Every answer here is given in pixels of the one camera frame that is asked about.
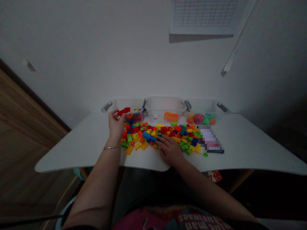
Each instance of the silver bracelet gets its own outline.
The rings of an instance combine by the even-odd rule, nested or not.
[[[104,147],[103,149],[114,149],[114,148],[117,148],[117,147],[121,147],[121,146],[111,146],[111,147]]]

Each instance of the white table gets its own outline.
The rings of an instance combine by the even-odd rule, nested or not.
[[[228,114],[213,130],[225,153],[184,154],[200,171],[223,169],[263,169],[307,175],[307,165],[239,114]],[[37,172],[94,166],[108,139],[108,115],[92,113],[52,148],[35,166]],[[122,149],[120,165],[166,171],[169,169],[159,151],[151,146]]]

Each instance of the clear plastic container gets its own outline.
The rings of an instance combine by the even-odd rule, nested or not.
[[[184,113],[187,124],[215,125],[230,111],[219,101],[211,99],[187,99],[192,109]]]
[[[150,96],[146,98],[145,109],[152,124],[169,125],[171,122],[180,123],[182,114],[186,111],[186,105],[182,98]]]
[[[143,104],[144,99],[141,98],[116,98],[109,101],[101,111],[103,113],[111,112],[112,110],[130,107],[130,112],[126,113],[126,121],[130,124],[135,124],[137,122],[141,123],[143,121]]]

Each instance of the table leg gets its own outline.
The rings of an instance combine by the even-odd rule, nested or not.
[[[89,173],[87,172],[86,168],[79,168],[79,170],[80,170],[80,173],[81,173],[83,179],[86,180],[87,177],[89,176]]]
[[[228,193],[232,194],[251,174],[253,174],[254,171],[254,169],[244,170],[233,183]]]

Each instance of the hand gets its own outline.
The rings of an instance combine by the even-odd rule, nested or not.
[[[188,162],[184,158],[178,143],[173,138],[157,138],[160,140],[156,141],[156,143],[160,146],[160,154],[167,164],[177,169]]]
[[[120,142],[122,137],[122,132],[124,131],[124,123],[126,114],[124,113],[119,120],[117,120],[117,116],[114,115],[117,110],[113,110],[111,113],[109,113],[109,140],[112,140],[114,142]]]

